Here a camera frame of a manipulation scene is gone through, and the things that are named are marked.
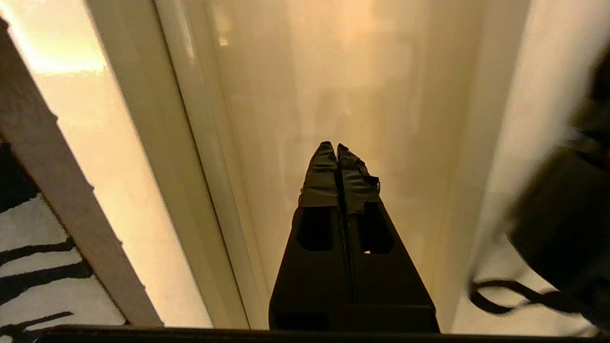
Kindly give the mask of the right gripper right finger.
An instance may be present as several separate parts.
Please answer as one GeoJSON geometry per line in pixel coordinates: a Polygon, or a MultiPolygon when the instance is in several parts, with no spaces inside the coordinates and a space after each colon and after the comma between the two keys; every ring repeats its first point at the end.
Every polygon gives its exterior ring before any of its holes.
{"type": "Polygon", "coordinates": [[[383,204],[379,179],[345,145],[338,145],[337,159],[356,301],[434,310],[433,301],[383,204]]]}

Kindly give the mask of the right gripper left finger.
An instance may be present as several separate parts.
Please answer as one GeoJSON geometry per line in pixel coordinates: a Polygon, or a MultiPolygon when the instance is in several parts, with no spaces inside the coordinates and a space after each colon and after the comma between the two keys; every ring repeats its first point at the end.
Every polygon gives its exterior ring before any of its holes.
{"type": "Polygon", "coordinates": [[[332,143],[320,143],[305,172],[270,310],[327,310],[348,301],[348,272],[332,143]]]}

